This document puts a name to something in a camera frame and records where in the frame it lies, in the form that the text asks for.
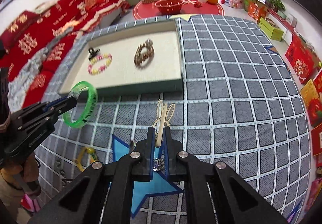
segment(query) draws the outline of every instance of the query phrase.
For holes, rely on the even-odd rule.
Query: yellow toy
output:
[[[85,151],[90,155],[90,163],[91,164],[95,161],[99,161],[99,159],[97,158],[95,149],[83,147],[81,149],[80,153],[78,154],[77,159],[75,159],[75,163],[77,164],[77,167],[81,172],[83,172],[85,170],[84,167],[82,166],[82,157],[83,157]]]

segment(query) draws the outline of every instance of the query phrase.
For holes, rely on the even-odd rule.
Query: ring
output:
[[[82,126],[84,126],[93,114],[94,108],[97,103],[97,90],[92,84],[88,83],[87,81],[81,81],[77,83],[71,89],[70,93],[68,94],[68,97],[75,97],[76,99],[78,99],[80,93],[84,89],[88,89],[87,102],[85,105],[85,109],[83,110],[79,118],[75,122],[72,122],[69,112],[65,112],[63,114],[64,122],[72,128],[81,128]]]
[[[143,48],[147,48],[147,52],[141,54]],[[141,44],[137,47],[135,55],[134,55],[134,64],[139,66],[141,65],[146,59],[154,55],[154,48],[153,42],[151,39],[147,39],[145,43]]]
[[[98,63],[102,59],[107,59],[106,63],[104,65],[102,65],[101,67],[99,67],[98,69],[93,69],[93,65]],[[111,62],[112,62],[112,55],[111,54],[104,53],[102,55],[98,55],[96,57],[93,57],[90,61],[90,64],[88,64],[88,68],[87,68],[88,73],[90,75],[100,74],[101,72],[103,72],[107,69],[107,67],[111,64]]]

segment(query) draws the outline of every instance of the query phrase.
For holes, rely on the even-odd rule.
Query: blue star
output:
[[[129,145],[113,135],[112,140],[113,161],[118,161],[128,154]],[[161,158],[162,148],[154,148],[154,158]],[[131,216],[134,218],[148,197],[165,196],[183,193],[174,183],[165,179],[162,172],[153,172],[150,182],[134,182]]]

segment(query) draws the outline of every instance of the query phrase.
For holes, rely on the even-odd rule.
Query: brown beaded bracelet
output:
[[[145,52],[144,54],[141,54],[141,51],[143,48],[147,48],[147,52]],[[148,59],[153,55],[154,55],[153,42],[151,39],[147,39],[145,43],[140,44],[140,46],[137,47],[134,55],[134,64],[141,65],[146,59]]]

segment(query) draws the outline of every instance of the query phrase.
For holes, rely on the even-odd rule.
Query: screw head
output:
[[[102,163],[99,161],[96,161],[92,164],[93,169],[100,169],[102,166],[103,166]]]
[[[133,151],[131,154],[130,154],[131,158],[138,158],[139,156],[141,156],[141,154],[137,151]]]
[[[180,158],[186,158],[186,157],[188,157],[188,153],[186,151],[180,151],[178,153],[178,155],[179,155]]]
[[[226,168],[226,163],[222,162],[222,161],[219,161],[219,162],[216,163],[216,167],[218,169],[224,169],[224,168]]]

